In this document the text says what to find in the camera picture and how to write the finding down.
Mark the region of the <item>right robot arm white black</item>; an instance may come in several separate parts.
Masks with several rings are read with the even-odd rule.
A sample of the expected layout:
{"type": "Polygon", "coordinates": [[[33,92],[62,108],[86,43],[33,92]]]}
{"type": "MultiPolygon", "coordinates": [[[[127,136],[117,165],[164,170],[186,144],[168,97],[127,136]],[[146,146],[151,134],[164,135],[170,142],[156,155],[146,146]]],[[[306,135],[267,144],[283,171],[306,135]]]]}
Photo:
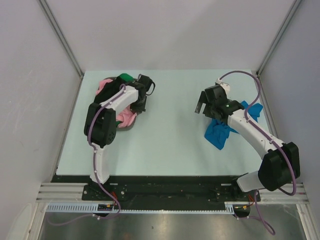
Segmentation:
{"type": "Polygon", "coordinates": [[[264,130],[252,117],[248,108],[227,97],[223,84],[215,84],[200,93],[195,112],[222,122],[238,132],[258,153],[261,164],[257,171],[239,176],[230,188],[231,196],[242,201],[250,191],[266,189],[281,190],[291,183],[294,195],[296,179],[300,176],[300,156],[298,146],[285,143],[264,130]]]}

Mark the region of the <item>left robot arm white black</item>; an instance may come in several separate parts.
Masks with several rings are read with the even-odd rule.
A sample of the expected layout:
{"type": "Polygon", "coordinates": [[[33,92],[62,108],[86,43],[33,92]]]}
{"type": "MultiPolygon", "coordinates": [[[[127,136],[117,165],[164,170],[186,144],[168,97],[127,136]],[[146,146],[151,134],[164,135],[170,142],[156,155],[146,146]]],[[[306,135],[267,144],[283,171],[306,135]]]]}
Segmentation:
{"type": "Polygon", "coordinates": [[[115,139],[118,130],[129,130],[137,116],[146,111],[147,97],[155,90],[155,82],[139,74],[127,73],[107,77],[99,82],[93,102],[89,105],[84,134],[93,148],[93,173],[90,178],[97,184],[93,194],[100,200],[110,196],[111,188],[104,184],[110,177],[104,154],[115,139]]]}

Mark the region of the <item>grey laundry basket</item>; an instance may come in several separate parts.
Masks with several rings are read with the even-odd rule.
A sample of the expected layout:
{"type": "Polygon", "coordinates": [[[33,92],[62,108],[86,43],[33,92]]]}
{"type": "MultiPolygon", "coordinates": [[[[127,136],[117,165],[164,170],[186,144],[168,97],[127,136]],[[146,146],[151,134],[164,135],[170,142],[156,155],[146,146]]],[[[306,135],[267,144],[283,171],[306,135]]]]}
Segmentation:
{"type": "Polygon", "coordinates": [[[146,109],[148,91],[153,81],[145,75],[137,78],[127,73],[107,77],[99,82],[94,101],[115,111],[118,129],[131,128],[139,114],[146,109]]]}

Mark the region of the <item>blue t shirt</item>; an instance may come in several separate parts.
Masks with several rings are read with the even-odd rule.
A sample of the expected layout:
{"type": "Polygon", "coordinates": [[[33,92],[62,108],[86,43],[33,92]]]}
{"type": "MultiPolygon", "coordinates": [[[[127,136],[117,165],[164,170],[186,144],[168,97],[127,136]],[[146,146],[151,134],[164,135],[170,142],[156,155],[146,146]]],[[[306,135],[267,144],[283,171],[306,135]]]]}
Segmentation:
{"type": "MultiPolygon", "coordinates": [[[[262,110],[263,105],[255,103],[248,109],[248,114],[258,122],[258,118],[260,117],[262,110]]],[[[225,143],[229,138],[230,133],[239,134],[236,130],[223,122],[217,119],[212,119],[204,133],[204,138],[218,150],[222,150],[225,147],[225,143]]]]}

